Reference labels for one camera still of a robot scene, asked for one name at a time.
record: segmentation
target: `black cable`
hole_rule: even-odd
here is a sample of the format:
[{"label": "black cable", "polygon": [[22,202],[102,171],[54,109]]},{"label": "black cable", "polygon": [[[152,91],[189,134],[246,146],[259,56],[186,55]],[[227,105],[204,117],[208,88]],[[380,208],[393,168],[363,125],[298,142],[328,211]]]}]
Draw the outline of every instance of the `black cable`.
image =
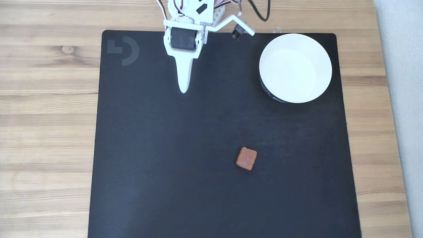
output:
[{"label": "black cable", "polygon": [[255,13],[257,14],[257,16],[260,18],[260,20],[262,21],[267,21],[269,19],[270,16],[270,0],[267,0],[267,14],[266,14],[266,18],[264,18],[260,12],[258,12],[257,7],[255,6],[255,4],[253,3],[253,0],[248,0],[248,2],[251,4],[251,6],[253,7]]}]

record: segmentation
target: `electrical wire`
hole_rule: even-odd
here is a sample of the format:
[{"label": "electrical wire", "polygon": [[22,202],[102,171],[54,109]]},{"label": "electrical wire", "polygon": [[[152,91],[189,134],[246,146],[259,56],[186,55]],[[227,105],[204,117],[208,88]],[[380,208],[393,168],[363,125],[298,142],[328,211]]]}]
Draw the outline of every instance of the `electrical wire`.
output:
[{"label": "electrical wire", "polygon": [[156,2],[159,4],[159,6],[160,6],[160,8],[161,8],[161,10],[162,10],[163,18],[164,18],[165,20],[167,20],[167,19],[168,19],[168,17],[167,17],[167,15],[166,15],[165,7],[163,6],[162,1],[161,1],[161,0],[156,0]]},{"label": "electrical wire", "polygon": [[221,7],[221,6],[223,6],[223,5],[226,5],[226,4],[229,4],[229,3],[233,3],[233,4],[240,4],[239,3],[239,1],[235,1],[235,0],[227,0],[227,1],[223,1],[223,2],[221,2],[221,3],[219,3],[219,4],[216,4],[215,6],[214,6],[214,8],[215,9],[217,9],[217,8],[219,8],[219,7]]},{"label": "electrical wire", "polygon": [[267,14],[266,14],[266,18],[264,18],[260,12],[258,11],[257,7],[255,6],[255,4],[253,3],[253,0],[247,0],[251,6],[253,7],[253,10],[255,11],[255,13],[257,14],[257,16],[260,18],[260,20],[262,21],[267,21],[269,19],[270,16],[270,0],[267,0]]},{"label": "electrical wire", "polygon": [[182,11],[182,8],[184,6],[184,0],[181,0],[181,8],[180,9],[176,6],[176,1],[175,0],[173,0],[173,4],[175,5],[175,8],[178,10],[178,13],[182,14],[181,11]]}]

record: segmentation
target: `small camera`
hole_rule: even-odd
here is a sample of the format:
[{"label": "small camera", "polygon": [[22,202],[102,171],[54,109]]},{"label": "small camera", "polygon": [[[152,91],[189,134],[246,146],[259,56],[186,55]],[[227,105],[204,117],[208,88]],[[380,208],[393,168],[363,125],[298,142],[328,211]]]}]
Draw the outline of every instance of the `small camera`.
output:
[{"label": "small camera", "polygon": [[245,29],[240,25],[237,24],[235,26],[235,29],[232,31],[231,33],[231,37],[234,38],[235,40],[238,40],[239,37],[245,32]]}]

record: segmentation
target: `white wall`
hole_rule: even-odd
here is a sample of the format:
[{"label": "white wall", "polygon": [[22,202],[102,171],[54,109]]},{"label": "white wall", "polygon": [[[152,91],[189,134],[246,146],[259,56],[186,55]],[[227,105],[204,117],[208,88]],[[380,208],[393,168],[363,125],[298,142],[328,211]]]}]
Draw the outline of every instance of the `white wall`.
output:
[{"label": "white wall", "polygon": [[414,238],[423,238],[423,0],[374,0]]}]

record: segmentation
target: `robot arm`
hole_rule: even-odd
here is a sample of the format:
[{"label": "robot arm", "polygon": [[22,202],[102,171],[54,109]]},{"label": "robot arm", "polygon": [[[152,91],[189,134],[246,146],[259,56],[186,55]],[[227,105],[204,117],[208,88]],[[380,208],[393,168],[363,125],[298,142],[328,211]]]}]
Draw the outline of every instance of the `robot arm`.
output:
[{"label": "robot arm", "polygon": [[235,15],[220,21],[225,11],[222,2],[216,4],[215,8],[214,0],[182,1],[168,2],[172,18],[163,21],[163,43],[168,55],[175,58],[179,89],[185,93],[190,84],[192,61],[200,56],[203,44],[207,43],[209,31],[218,31],[231,21],[237,23],[232,32],[234,39],[238,39],[245,31],[253,36],[254,30]]}]

